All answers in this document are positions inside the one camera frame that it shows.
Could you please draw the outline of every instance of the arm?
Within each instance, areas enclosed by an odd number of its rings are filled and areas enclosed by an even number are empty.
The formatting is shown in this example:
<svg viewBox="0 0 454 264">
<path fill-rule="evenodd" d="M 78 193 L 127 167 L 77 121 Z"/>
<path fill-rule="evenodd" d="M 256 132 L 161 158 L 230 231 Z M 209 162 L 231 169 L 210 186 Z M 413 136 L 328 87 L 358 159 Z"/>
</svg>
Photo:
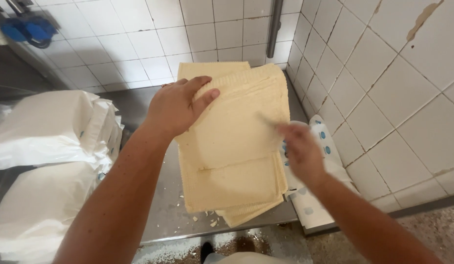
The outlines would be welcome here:
<svg viewBox="0 0 454 264">
<path fill-rule="evenodd" d="M 157 185 L 165 151 L 219 95 L 207 91 L 192 102 L 212 78 L 182 79 L 160 89 L 148 115 L 119 154 L 112 169 L 72 222 L 55 264 L 131 263 Z"/>
<path fill-rule="evenodd" d="M 294 174 L 368 260 L 372 263 L 442 263 L 395 220 L 325 172 L 321 150 L 307 127 L 280 125 L 278 129 L 285 135 Z"/>
</svg>

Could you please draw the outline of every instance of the forearm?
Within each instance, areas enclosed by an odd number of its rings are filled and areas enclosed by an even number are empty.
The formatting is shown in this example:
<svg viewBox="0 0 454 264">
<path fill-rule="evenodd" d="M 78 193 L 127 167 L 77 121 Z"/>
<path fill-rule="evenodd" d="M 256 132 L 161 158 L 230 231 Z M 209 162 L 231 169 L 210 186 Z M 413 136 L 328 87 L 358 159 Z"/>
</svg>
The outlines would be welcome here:
<svg viewBox="0 0 454 264">
<path fill-rule="evenodd" d="M 372 263 L 441 263 L 387 214 L 328 174 L 308 184 L 336 224 Z"/>
<path fill-rule="evenodd" d="M 130 263 L 141 241 L 171 139 L 137 129 L 84 204 L 54 263 Z"/>
</svg>

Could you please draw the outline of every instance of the hand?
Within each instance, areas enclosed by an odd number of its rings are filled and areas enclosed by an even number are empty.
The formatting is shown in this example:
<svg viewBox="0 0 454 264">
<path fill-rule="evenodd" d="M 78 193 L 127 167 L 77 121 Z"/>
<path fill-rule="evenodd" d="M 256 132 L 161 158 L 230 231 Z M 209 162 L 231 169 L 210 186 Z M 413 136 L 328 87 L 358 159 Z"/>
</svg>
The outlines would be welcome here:
<svg viewBox="0 0 454 264">
<path fill-rule="evenodd" d="M 211 80 L 209 76 L 181 79 L 161 88 L 150 102 L 144 125 L 170 140 L 188 130 L 220 94 L 218 89 L 211 89 L 193 101 L 195 93 Z"/>
<path fill-rule="evenodd" d="M 287 157 L 292 172 L 308 187 L 326 178 L 321 149 L 310 129 L 298 124 L 280 124 L 277 130 L 285 136 Z"/>
</svg>

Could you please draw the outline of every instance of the steel countertop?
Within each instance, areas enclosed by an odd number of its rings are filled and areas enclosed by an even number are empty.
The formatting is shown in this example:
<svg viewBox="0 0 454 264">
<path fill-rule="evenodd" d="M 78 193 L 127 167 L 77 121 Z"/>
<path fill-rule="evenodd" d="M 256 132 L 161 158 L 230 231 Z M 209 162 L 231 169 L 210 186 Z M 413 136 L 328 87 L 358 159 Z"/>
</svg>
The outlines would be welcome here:
<svg viewBox="0 0 454 264">
<path fill-rule="evenodd" d="M 284 72 L 289 90 L 289 108 L 291 120 L 306 122 L 306 116 L 292 84 Z M 160 87 L 148 87 L 98 94 L 102 98 L 113 100 L 117 115 L 122 116 L 122 123 L 130 131 L 136 130 L 147 115 L 148 106 Z M 259 215 L 247 223 L 229 228 L 222 217 L 209 212 L 189 214 L 184 205 L 183 187 L 178 163 L 178 145 L 172 141 L 166 151 L 164 163 L 158 177 L 157 188 L 150 207 L 150 212 L 142 235 L 141 244 L 168 241 L 180 238 L 198 237 L 244 230 L 265 225 L 275 225 L 298 221 L 292 203 L 283 202 L 277 207 Z M 211 220 L 218 225 L 211 227 Z"/>
</svg>

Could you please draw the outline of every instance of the shoe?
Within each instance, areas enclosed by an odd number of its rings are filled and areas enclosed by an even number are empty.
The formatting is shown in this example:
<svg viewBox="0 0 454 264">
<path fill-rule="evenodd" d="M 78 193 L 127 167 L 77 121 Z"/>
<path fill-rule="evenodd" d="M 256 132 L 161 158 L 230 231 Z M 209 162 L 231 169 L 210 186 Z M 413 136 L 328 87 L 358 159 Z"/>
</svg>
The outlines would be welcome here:
<svg viewBox="0 0 454 264">
<path fill-rule="evenodd" d="M 209 242 L 204 243 L 201 247 L 201 264 L 204 263 L 207 256 L 211 253 L 214 253 L 214 248 L 212 247 L 212 244 Z"/>
</svg>

